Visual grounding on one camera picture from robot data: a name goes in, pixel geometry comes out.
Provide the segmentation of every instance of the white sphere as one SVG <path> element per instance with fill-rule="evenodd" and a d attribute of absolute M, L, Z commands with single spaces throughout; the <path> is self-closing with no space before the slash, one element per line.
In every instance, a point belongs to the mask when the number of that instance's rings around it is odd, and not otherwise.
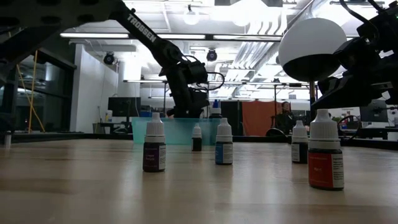
<path fill-rule="evenodd" d="M 280 42 L 280 65 L 288 76 L 299 81 L 324 79 L 340 66 L 333 53 L 346 41 L 344 30 L 333 21 L 300 21 Z"/>

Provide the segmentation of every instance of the plastic tub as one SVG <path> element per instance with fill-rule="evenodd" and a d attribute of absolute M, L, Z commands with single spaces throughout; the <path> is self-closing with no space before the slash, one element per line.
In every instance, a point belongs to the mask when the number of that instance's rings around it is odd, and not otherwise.
<path fill-rule="evenodd" d="M 132 118 L 132 134 L 135 144 L 143 144 L 147 129 L 147 122 L 151 118 Z M 202 144 L 210 146 L 211 119 L 195 118 L 162 118 L 166 135 L 166 144 L 187 145 L 192 143 L 192 131 L 196 123 L 201 128 Z"/>

